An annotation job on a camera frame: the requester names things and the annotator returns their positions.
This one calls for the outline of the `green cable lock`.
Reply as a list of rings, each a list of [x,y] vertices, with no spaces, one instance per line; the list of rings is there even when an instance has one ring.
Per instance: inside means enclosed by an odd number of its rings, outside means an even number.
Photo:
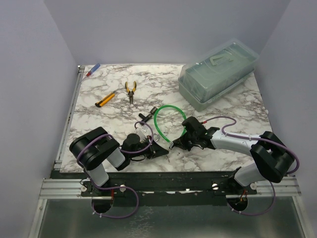
[[[155,129],[167,143],[169,149],[172,149],[175,139],[185,134],[186,129],[182,125],[185,119],[185,113],[174,105],[163,105],[155,112]]]

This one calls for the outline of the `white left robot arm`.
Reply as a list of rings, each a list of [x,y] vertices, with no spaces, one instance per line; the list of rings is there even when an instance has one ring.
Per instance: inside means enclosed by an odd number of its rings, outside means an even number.
[[[93,191],[99,196],[109,192],[109,176],[103,166],[108,161],[117,171],[126,168],[135,157],[153,159],[169,153],[159,146],[150,135],[137,131],[127,135],[120,145],[102,127],[76,138],[69,146],[77,164],[94,182]]]

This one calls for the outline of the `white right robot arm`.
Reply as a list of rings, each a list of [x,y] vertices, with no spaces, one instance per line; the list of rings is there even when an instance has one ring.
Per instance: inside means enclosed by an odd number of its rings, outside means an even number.
[[[267,180],[279,183],[291,173],[290,167],[299,168],[299,159],[281,140],[270,131],[260,135],[228,133],[227,126],[205,128],[206,121],[200,122],[195,117],[185,119],[182,126],[185,133],[173,140],[171,146],[190,151],[193,147],[201,149],[223,149],[241,153],[253,158],[254,162],[245,167],[238,167],[228,181],[228,189],[239,194],[252,183]]]

